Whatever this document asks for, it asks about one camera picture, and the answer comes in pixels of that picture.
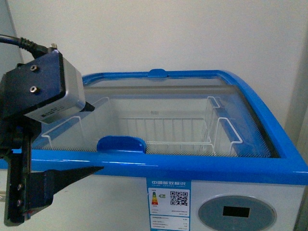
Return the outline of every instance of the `black cable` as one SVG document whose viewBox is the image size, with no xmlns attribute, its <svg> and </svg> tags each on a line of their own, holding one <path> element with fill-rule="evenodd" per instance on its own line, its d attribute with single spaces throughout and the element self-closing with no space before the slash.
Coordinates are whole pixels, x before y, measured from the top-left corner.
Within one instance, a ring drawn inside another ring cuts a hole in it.
<svg viewBox="0 0 308 231">
<path fill-rule="evenodd" d="M 0 35 L 0 42 L 12 44 L 22 49 L 25 49 L 26 51 L 30 52 L 35 59 L 48 53 L 47 47 L 38 45 L 25 38 L 16 38 L 8 35 Z"/>
<path fill-rule="evenodd" d="M 0 42 L 19 46 L 20 38 L 8 36 L 8 35 L 0 35 Z"/>
</svg>

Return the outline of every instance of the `sticker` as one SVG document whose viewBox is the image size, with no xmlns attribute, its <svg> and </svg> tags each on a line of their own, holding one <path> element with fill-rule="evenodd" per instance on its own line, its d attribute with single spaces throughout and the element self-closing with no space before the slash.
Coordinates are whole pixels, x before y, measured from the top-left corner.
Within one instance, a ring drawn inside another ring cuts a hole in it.
<svg viewBox="0 0 308 231">
<path fill-rule="evenodd" d="M 190 181 L 147 179 L 151 231 L 190 230 Z"/>
</svg>

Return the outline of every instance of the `screw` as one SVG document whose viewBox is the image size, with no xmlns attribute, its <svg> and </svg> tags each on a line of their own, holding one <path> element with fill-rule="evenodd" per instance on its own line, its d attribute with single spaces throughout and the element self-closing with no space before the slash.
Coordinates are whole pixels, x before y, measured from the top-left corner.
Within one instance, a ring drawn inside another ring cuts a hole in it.
<svg viewBox="0 0 308 231">
<path fill-rule="evenodd" d="M 18 201 L 17 201 L 17 207 L 20 207 L 22 204 L 23 204 L 23 201 L 22 201 L 22 200 L 18 200 Z"/>
<path fill-rule="evenodd" d="M 37 72 L 38 70 L 39 70 L 39 67 L 36 66 L 36 65 L 32 65 L 32 66 L 30 67 L 30 71 Z"/>
<path fill-rule="evenodd" d="M 18 190 L 18 191 L 20 191 L 22 188 L 23 188 L 23 185 L 22 185 L 22 184 L 19 184 L 19 185 L 17 186 L 17 190 Z"/>
<path fill-rule="evenodd" d="M 58 46 L 57 46 L 57 44 L 55 44 L 55 43 L 52 43 L 52 44 L 51 44 L 51 47 L 52 47 L 52 48 L 55 48 L 55 49 L 58 49 Z"/>
<path fill-rule="evenodd" d="M 40 89 L 37 88 L 36 86 L 30 87 L 30 92 L 33 93 L 33 94 L 38 94 L 39 91 L 40 91 Z"/>
</svg>

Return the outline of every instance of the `qr code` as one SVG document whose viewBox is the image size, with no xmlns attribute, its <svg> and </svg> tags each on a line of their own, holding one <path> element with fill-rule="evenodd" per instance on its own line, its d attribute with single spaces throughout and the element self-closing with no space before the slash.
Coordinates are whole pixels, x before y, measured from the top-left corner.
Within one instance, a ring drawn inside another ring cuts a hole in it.
<svg viewBox="0 0 308 231">
<path fill-rule="evenodd" d="M 171 191 L 170 204 L 188 206 L 188 192 Z"/>
</svg>

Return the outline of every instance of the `chest freezer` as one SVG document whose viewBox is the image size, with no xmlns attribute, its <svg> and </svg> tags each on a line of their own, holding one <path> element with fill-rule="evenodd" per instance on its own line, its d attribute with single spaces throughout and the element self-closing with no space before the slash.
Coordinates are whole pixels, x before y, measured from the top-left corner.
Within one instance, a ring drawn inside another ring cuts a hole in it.
<svg viewBox="0 0 308 231">
<path fill-rule="evenodd" d="M 93 112 L 42 127 L 33 170 L 104 166 L 16 230 L 292 231 L 308 167 L 256 93 L 223 71 L 97 73 Z"/>
</svg>

